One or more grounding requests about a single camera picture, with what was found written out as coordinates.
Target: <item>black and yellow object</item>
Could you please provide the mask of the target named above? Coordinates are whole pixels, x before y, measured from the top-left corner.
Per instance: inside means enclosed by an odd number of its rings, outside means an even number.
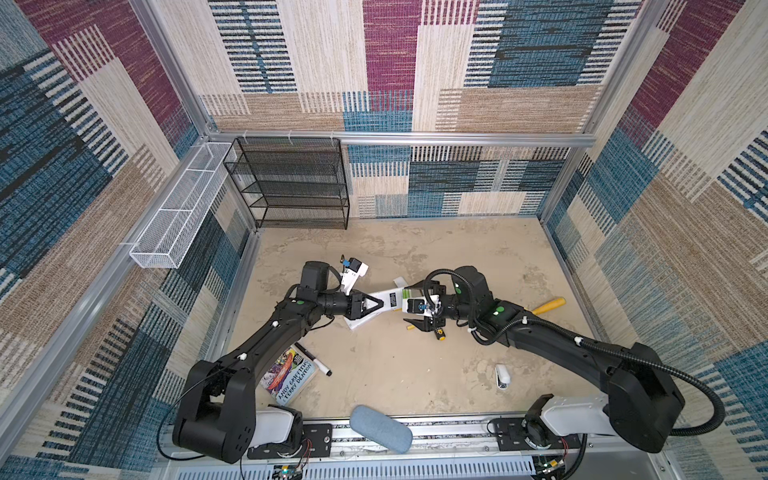
[[[560,296],[552,300],[551,302],[547,302],[544,305],[531,310],[531,313],[533,313],[534,315],[541,315],[542,313],[548,312],[550,310],[554,310],[559,306],[563,306],[563,305],[565,305],[565,298]]]
[[[408,325],[408,330],[413,329],[419,329],[422,332],[434,332],[435,337],[438,340],[445,340],[445,330],[443,327],[445,326],[445,318],[432,318],[430,316],[424,316],[420,319],[403,319],[406,322],[410,323]]]

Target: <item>marker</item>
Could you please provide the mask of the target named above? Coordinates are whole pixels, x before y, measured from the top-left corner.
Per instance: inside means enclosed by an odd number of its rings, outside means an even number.
[[[306,358],[312,360],[315,363],[315,365],[317,365],[317,367],[320,369],[320,372],[325,373],[327,376],[333,375],[333,372],[331,372],[331,369],[325,366],[323,362],[320,362],[313,354],[310,353],[309,350],[305,349],[301,345],[301,343],[296,342],[294,343],[294,345],[296,346],[297,349],[301,350],[301,353],[306,355]]]

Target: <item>wire mesh shelf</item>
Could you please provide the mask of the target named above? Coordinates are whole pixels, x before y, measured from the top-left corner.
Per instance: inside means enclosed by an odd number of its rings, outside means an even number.
[[[223,165],[257,227],[347,228],[349,191],[338,140],[240,137],[232,149]]]
[[[223,163],[229,159],[237,156],[228,143],[208,142],[197,151],[131,248],[131,258],[141,268],[181,265],[227,178]]]

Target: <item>red wire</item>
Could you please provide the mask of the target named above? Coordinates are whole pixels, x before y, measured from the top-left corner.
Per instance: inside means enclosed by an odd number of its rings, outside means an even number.
[[[565,464],[565,456],[568,454],[568,442],[565,441],[565,437],[560,437],[563,442],[563,465]]]
[[[312,455],[312,440],[305,439],[306,440],[306,451],[301,455],[301,459],[299,460],[299,469],[302,469],[306,467],[310,463],[310,456]]]

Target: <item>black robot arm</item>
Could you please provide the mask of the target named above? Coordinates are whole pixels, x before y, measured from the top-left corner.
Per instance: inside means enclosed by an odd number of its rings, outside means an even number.
[[[440,274],[452,276],[455,294],[447,294],[444,286],[432,280]],[[669,435],[711,432],[725,419],[723,403],[712,389],[699,379],[664,365],[649,346],[635,343],[628,349],[585,338],[522,306],[495,299],[485,276],[473,266],[435,270],[407,290],[415,292],[406,295],[411,297],[406,312],[422,313],[424,317],[406,321],[420,330],[442,331],[446,319],[463,320],[482,345],[498,342],[529,351],[598,387],[608,397],[604,413],[611,427],[640,450],[659,452]],[[697,387],[709,398],[713,405],[709,421],[696,427],[674,428],[685,399],[673,376]]]
[[[383,302],[363,292],[349,295],[328,289],[328,263],[307,262],[301,283],[290,288],[270,319],[248,340],[216,362],[201,360],[187,376],[174,423],[173,442],[185,449],[237,462],[253,438],[256,425],[256,382],[286,349],[323,316],[362,318]],[[289,298],[296,290],[296,296]],[[366,299],[374,305],[365,308]],[[224,394],[224,401],[211,397]]]

